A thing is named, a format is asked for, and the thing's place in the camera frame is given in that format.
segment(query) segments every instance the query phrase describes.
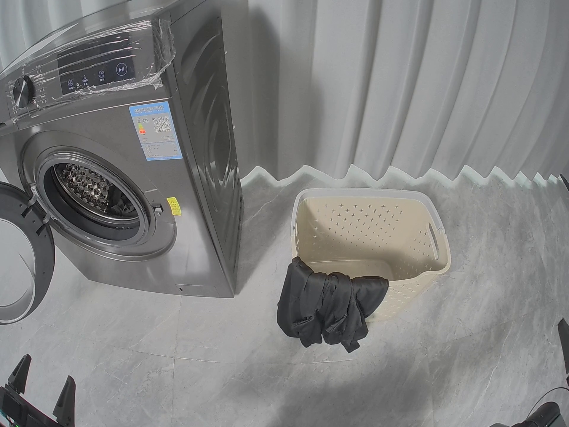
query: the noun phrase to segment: play pause button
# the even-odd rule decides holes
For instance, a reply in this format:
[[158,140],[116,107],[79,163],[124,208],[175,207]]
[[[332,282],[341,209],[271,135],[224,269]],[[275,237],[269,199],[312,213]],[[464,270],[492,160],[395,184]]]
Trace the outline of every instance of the play pause button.
[[124,63],[119,63],[117,65],[117,75],[119,75],[119,76],[126,75],[126,70],[127,70],[127,68],[126,68],[126,65]]

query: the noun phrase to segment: black clothing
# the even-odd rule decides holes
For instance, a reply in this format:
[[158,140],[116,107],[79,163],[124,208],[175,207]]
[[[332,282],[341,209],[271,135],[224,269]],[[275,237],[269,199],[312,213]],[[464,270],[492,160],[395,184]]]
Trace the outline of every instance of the black clothing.
[[288,266],[276,322],[306,348],[322,343],[324,337],[326,343],[341,343],[352,352],[367,335],[365,319],[383,301],[388,287],[389,281],[382,277],[314,273],[296,257]]

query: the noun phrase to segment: dial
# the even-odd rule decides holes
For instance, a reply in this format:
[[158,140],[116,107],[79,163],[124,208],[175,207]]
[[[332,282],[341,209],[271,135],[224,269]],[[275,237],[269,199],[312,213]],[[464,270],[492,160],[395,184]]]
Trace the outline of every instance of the dial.
[[22,76],[14,82],[14,102],[18,108],[25,108],[33,100],[33,82],[29,76]]

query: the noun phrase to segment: door glass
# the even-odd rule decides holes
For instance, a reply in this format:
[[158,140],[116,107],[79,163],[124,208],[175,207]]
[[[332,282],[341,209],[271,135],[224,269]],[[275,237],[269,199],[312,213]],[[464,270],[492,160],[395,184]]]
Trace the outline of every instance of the door glass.
[[35,258],[25,234],[3,219],[0,219],[0,261],[0,306],[10,305],[33,286]]

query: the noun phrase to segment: display panel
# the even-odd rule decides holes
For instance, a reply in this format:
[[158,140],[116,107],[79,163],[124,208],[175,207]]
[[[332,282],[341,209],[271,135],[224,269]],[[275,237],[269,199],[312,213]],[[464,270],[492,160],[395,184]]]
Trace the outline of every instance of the display panel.
[[135,77],[134,51],[127,32],[93,39],[57,56],[61,93]]

